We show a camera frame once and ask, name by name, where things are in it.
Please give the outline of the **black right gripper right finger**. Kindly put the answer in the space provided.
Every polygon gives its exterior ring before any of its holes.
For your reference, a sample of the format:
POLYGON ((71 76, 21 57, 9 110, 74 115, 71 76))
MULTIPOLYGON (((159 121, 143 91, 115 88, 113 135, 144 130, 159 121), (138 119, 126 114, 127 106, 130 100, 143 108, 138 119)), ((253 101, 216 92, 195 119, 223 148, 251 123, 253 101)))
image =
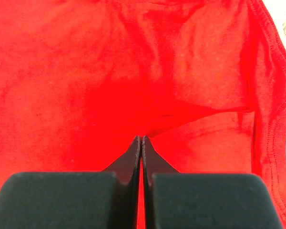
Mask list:
POLYGON ((262 179, 253 174, 180 173, 142 139, 148 229, 280 229, 262 179))

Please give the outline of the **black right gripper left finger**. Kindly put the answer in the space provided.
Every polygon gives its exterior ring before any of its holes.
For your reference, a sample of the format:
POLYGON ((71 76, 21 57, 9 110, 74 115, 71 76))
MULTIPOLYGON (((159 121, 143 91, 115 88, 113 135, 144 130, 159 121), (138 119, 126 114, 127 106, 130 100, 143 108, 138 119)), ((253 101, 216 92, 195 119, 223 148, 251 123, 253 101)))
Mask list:
POLYGON ((141 139, 100 172, 21 172, 0 189, 0 229, 134 229, 141 139))

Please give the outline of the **red t shirt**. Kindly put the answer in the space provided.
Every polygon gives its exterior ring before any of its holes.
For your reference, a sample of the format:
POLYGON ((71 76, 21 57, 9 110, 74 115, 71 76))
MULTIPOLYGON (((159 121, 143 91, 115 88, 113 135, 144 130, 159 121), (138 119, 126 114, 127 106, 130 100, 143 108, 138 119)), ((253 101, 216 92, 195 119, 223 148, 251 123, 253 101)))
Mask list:
POLYGON ((0 0, 0 188, 107 167, 253 173, 286 228, 286 50, 260 0, 0 0))

